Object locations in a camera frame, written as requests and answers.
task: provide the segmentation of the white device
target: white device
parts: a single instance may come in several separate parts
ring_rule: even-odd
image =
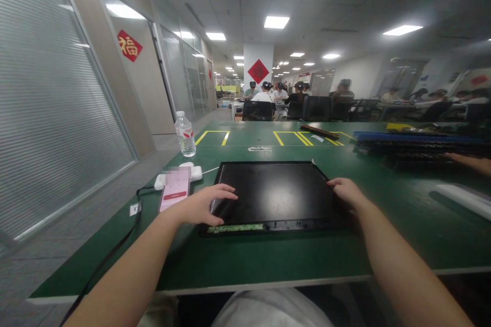
[[[435,191],[491,221],[491,198],[458,184],[439,184]]]
[[[191,181],[197,181],[203,179],[203,172],[201,166],[195,166],[192,162],[185,162],[179,165],[179,167],[190,167],[191,168]],[[155,179],[155,184],[153,187],[155,190],[162,190],[165,186],[165,174],[157,175]]]

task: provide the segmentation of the ceiling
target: ceiling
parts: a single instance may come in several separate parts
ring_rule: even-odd
[[[282,71],[300,67],[317,71],[336,63],[378,52],[456,50],[491,52],[491,0],[169,0],[179,14],[211,45],[214,69],[228,75],[233,55],[243,43],[273,43],[274,66],[289,61]],[[184,5],[189,3],[205,26]],[[288,16],[284,29],[266,29],[267,15]],[[404,24],[424,26],[401,37],[382,33]],[[223,32],[227,41],[210,41],[205,32]],[[292,58],[293,52],[304,52]],[[327,53],[340,54],[326,60]],[[303,66],[306,62],[314,66]]]

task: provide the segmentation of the black cable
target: black cable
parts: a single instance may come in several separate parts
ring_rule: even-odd
[[[79,304],[82,302],[82,299],[83,297],[88,293],[88,289],[89,289],[89,286],[90,284],[92,283],[94,277],[96,276],[96,274],[99,272],[99,270],[102,268],[102,266],[104,266],[104,264],[114,255],[114,253],[116,253],[118,251],[119,248],[121,248],[121,246],[126,242],[126,240],[128,240],[129,236],[131,235],[131,233],[133,232],[133,230],[136,228],[136,226],[138,225],[138,222],[140,221],[140,216],[141,216],[141,213],[143,211],[143,203],[141,201],[141,198],[140,198],[140,191],[144,190],[144,189],[154,189],[153,185],[151,186],[144,186],[143,188],[140,188],[137,190],[137,193],[136,193],[136,196],[137,196],[137,200],[138,200],[138,204],[140,205],[140,210],[138,211],[137,213],[137,216],[135,217],[135,223],[133,224],[133,227],[128,231],[128,233],[126,233],[126,235],[109,251],[109,253],[104,257],[104,259],[101,261],[101,263],[98,264],[98,266],[96,267],[95,271],[92,273],[92,275],[88,278],[88,281],[87,283],[85,284],[85,286],[83,287],[82,291],[80,292],[80,294],[78,295],[77,299],[74,301],[74,303],[72,304],[72,306],[70,307],[70,309],[68,310],[68,312],[65,314],[63,320],[61,321],[61,324],[60,324],[60,327],[62,327],[66,320],[68,318],[70,318],[70,316],[72,315],[72,313],[75,311],[75,309],[78,308]]]

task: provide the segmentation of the smartphone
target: smartphone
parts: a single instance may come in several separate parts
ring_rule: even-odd
[[[187,171],[171,171],[166,174],[159,212],[171,207],[189,196],[190,177]]]

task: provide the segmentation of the hand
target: hand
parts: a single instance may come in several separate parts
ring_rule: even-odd
[[[453,161],[459,162],[463,165],[469,166],[474,170],[491,177],[491,160],[487,158],[473,158],[462,156],[457,153],[446,153],[445,156],[451,158]]]
[[[235,188],[226,184],[217,184],[201,189],[181,202],[169,207],[162,213],[168,212],[176,216],[179,223],[206,223],[210,226],[223,225],[224,221],[210,213],[210,203],[213,199],[237,199],[233,194]]]
[[[350,179],[336,178],[327,182],[333,186],[334,192],[344,201],[357,208],[359,205],[368,202],[367,197]]]

